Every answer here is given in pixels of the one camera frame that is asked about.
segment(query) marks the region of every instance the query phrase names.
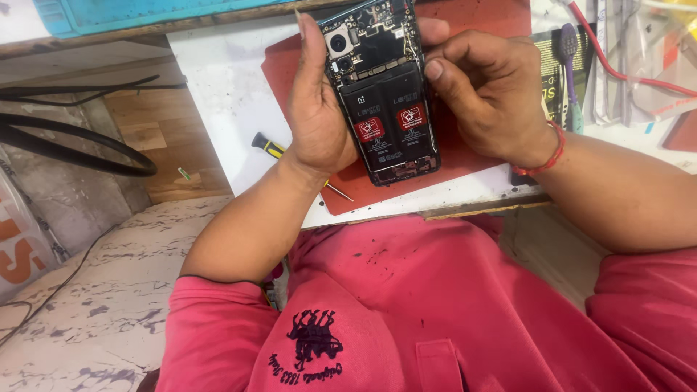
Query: hand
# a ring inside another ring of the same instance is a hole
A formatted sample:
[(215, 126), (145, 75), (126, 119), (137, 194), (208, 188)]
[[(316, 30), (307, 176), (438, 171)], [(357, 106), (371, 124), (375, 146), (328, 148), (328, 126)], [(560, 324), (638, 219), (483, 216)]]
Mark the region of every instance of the hand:
[(544, 165), (558, 145), (540, 105), (539, 65), (528, 37), (467, 30), (429, 53), (424, 71), (472, 149), (529, 169)]
[[(358, 157), (346, 120), (324, 74), (327, 47), (317, 23), (296, 14), (302, 37), (300, 65), (289, 97), (293, 142), (283, 156), (319, 179), (349, 166)], [(437, 45), (450, 35), (446, 21), (417, 20), (423, 45)]]

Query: red thread bracelet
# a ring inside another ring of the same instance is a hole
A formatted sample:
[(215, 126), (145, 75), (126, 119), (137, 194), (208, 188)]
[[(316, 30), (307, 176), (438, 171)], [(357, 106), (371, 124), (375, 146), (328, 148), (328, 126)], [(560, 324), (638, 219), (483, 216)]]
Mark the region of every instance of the red thread bracelet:
[(554, 151), (554, 154), (551, 158), (549, 158), (547, 163), (534, 169), (521, 169), (516, 165), (511, 165), (511, 169), (514, 173), (520, 174), (521, 176), (535, 175), (543, 170), (549, 169), (550, 167), (554, 166), (557, 163), (559, 157), (561, 157), (562, 153), (564, 153), (564, 146), (566, 145), (566, 137), (564, 137), (564, 130), (552, 120), (547, 120), (547, 123), (554, 127), (554, 130), (557, 131), (557, 136), (559, 137), (559, 146), (557, 147), (556, 151)]

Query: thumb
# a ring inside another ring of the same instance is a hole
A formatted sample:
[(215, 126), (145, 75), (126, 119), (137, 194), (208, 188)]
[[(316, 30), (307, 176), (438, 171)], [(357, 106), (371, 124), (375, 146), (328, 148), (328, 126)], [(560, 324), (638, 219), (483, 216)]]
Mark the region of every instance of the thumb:
[(293, 94), (298, 98), (321, 98), (324, 63), (327, 57), (324, 36), (311, 16), (296, 10), (296, 17), (302, 38), (302, 50)]
[(482, 112), (486, 103), (477, 95), (470, 78), (455, 64), (440, 57), (432, 59), (426, 63), (424, 73), (455, 116)]

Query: white wire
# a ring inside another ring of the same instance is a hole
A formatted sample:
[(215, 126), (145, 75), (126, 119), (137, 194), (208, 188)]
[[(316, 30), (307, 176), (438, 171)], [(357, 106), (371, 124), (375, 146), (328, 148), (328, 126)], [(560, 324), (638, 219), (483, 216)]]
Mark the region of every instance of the white wire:
[(641, 0), (644, 6), (662, 8), (664, 10), (686, 11), (688, 13), (697, 13), (697, 6), (691, 4), (666, 3), (656, 0)]

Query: small green sticker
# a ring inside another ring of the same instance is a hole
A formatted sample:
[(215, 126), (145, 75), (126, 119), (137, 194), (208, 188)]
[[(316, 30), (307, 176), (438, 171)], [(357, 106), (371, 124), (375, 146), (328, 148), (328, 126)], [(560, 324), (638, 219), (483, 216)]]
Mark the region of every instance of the small green sticker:
[(180, 168), (178, 168), (177, 170), (179, 170), (179, 172), (181, 173), (181, 175), (184, 176), (184, 178), (186, 179), (186, 181), (191, 181), (191, 177), (189, 176), (189, 174), (186, 174), (186, 172), (184, 171), (184, 169), (182, 169), (182, 168), (180, 167)]

